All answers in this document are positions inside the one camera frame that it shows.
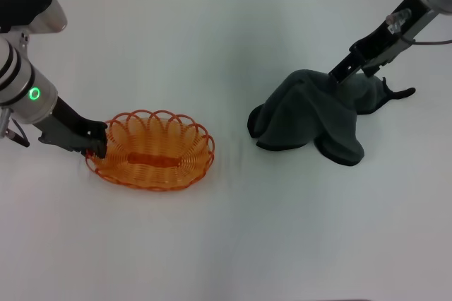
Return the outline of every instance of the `white table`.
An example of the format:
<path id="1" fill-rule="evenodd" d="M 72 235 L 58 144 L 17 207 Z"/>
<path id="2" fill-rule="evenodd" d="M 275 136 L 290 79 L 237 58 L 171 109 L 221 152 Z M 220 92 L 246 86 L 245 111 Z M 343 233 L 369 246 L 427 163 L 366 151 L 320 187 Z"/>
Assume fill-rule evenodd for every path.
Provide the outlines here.
<path id="1" fill-rule="evenodd" d="M 32 62 L 90 119 L 192 116 L 208 175 L 156 194 L 103 182 L 79 154 L 0 143 L 0 298 L 20 301 L 446 300 L 452 295 L 452 46 L 379 73 L 415 96 L 359 117 L 366 151 L 270 153 L 246 119 L 296 69 L 330 71 L 402 0 L 59 0 Z M 419 40 L 452 34 L 438 17 Z"/>

